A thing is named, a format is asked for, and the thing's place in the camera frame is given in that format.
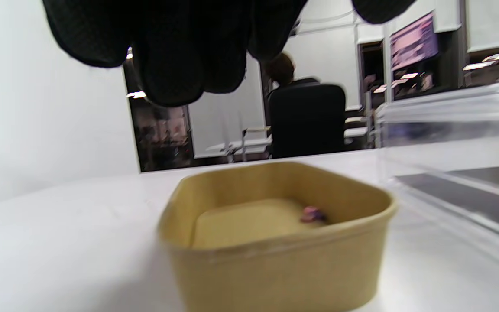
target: person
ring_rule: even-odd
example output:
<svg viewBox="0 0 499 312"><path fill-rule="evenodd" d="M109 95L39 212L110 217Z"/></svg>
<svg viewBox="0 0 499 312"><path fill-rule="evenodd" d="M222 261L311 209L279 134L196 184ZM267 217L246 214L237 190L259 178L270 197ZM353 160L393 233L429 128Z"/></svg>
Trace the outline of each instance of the person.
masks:
<svg viewBox="0 0 499 312"><path fill-rule="evenodd" d="M279 84L279 88L288 87L289 85L299 85L301 83L319 82L313 77L303 79L294 79L295 66L292 58L286 53L281 52L277 57L264 64L265 73L273 82Z"/></svg>

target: desk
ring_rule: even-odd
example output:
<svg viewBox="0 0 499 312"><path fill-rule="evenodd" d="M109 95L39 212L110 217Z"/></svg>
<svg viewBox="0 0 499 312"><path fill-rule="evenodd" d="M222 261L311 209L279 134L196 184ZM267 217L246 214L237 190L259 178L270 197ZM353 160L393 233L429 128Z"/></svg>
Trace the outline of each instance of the desk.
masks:
<svg viewBox="0 0 499 312"><path fill-rule="evenodd" d="M295 160L380 185L376 156ZM230 166L248 164L92 179L0 203L0 312L182 311L155 227L180 179ZM499 311L499 237L400 202L378 294L356 312Z"/></svg>
<svg viewBox="0 0 499 312"><path fill-rule="evenodd" d="M344 131L344 138L359 138L367 134L367 128L352 128ZM268 136L266 139L252 139L246 140L246 148L266 148L267 146L273 143L273 137ZM240 148L242 146L242 141L234 141L230 143L232 148ZM214 146L210 146L206 149L206 151L217 151L220 152L224 148L223 144L217 144Z"/></svg>

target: brown hair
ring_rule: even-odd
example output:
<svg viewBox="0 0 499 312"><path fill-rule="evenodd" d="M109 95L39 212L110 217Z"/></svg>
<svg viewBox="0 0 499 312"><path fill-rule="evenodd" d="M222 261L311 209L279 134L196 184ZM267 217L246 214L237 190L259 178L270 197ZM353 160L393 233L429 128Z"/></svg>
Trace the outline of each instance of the brown hair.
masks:
<svg viewBox="0 0 499 312"><path fill-rule="evenodd" d="M289 85L294 80L294 64L285 52L265 63L265 73L280 86Z"/></svg>

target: finger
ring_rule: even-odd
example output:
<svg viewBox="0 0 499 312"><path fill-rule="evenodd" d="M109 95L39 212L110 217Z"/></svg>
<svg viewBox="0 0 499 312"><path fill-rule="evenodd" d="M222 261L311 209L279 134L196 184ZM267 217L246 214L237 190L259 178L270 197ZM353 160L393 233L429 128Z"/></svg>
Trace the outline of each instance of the finger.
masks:
<svg viewBox="0 0 499 312"><path fill-rule="evenodd" d="M204 90L229 93L242 83L250 32L249 0L192 0L192 29L205 79Z"/></svg>
<svg viewBox="0 0 499 312"><path fill-rule="evenodd" d="M146 99L192 103L204 92L203 68L190 34L188 0L144 0L133 35L133 64Z"/></svg>
<svg viewBox="0 0 499 312"><path fill-rule="evenodd" d="M282 52L307 0L254 0L248 51L258 61Z"/></svg>
<svg viewBox="0 0 499 312"><path fill-rule="evenodd" d="M127 16L120 0L43 0L53 37L86 65L117 67L130 46Z"/></svg>

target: small pink object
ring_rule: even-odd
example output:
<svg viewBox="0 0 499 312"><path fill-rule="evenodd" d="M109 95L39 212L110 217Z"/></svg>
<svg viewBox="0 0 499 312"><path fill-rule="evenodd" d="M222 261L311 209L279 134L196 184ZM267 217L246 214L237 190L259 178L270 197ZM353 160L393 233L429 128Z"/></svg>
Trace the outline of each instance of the small pink object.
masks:
<svg viewBox="0 0 499 312"><path fill-rule="evenodd" d="M317 209L317 208L315 208L313 206L307 206L307 207L303 208L303 214L304 215L305 214L306 215L309 215L309 214L311 215L311 214L313 214L313 213L315 213L317 211L319 211L319 209Z"/></svg>
<svg viewBox="0 0 499 312"><path fill-rule="evenodd" d="M324 221L325 217L318 208L307 206L303 209L303 216L301 216L300 220L305 223L310 223L317 220Z"/></svg>

